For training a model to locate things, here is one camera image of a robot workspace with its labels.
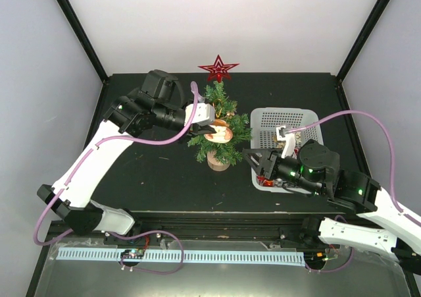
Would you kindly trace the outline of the wooden santa ornament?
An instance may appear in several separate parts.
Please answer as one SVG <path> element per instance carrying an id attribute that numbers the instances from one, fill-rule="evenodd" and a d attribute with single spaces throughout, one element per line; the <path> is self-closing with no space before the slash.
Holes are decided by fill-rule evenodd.
<path id="1" fill-rule="evenodd" d="M 211 126 L 216 130 L 216 134 L 205 134 L 204 137 L 213 143 L 226 144 L 233 137 L 233 132 L 230 129 L 229 124 L 221 119 L 216 119 Z"/>

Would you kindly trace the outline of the small green christmas tree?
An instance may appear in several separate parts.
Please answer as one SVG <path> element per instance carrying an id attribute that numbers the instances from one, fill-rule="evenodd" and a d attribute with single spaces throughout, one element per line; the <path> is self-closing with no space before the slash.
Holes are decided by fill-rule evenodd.
<path id="1" fill-rule="evenodd" d="M 205 99 L 215 110 L 210 125 L 214 132 L 196 136 L 187 145 L 198 147 L 195 158 L 200 163 L 213 159 L 218 165 L 236 165 L 243 159 L 237 146 L 252 139 L 249 116 L 237 112 L 237 101 L 227 95 L 223 82 L 206 86 Z"/>

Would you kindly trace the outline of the red star tree topper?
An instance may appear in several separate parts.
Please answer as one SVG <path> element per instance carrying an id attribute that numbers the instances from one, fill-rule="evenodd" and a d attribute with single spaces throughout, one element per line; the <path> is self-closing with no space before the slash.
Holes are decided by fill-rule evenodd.
<path id="1" fill-rule="evenodd" d="M 238 65 L 239 63 L 225 63 L 221 56 L 217 55 L 213 64 L 199 65 L 199 68 L 208 72 L 208 82 L 216 80 L 218 83 L 221 83 L 223 79 L 232 79 L 230 71 Z"/>

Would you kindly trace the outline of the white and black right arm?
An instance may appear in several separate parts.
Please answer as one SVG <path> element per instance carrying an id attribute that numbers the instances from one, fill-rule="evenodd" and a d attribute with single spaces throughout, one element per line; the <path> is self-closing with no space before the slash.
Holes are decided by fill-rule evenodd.
<path id="1" fill-rule="evenodd" d="M 377 224 L 374 229 L 311 216 L 303 220 L 296 243 L 308 248 L 351 246 L 420 274 L 420 226 L 399 212 L 374 179 L 341 169 L 338 153 L 309 140 L 296 157 L 287 156 L 283 149 L 244 149 L 242 154 L 259 178 L 302 189 L 306 198 L 321 198 L 338 212 Z"/>

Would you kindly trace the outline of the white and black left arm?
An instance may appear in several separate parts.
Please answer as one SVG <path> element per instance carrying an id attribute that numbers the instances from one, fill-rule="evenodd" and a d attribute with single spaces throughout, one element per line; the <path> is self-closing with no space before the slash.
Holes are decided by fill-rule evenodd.
<path id="1" fill-rule="evenodd" d="M 114 232 L 127 244 L 140 239 L 141 227 L 124 209 L 92 200 L 104 175 L 133 143 L 172 144 L 185 136 L 213 134 L 215 109 L 191 83 L 188 103 L 177 77 L 151 70 L 143 84 L 116 99 L 82 154 L 53 185 L 43 184 L 37 196 L 77 235 Z"/>

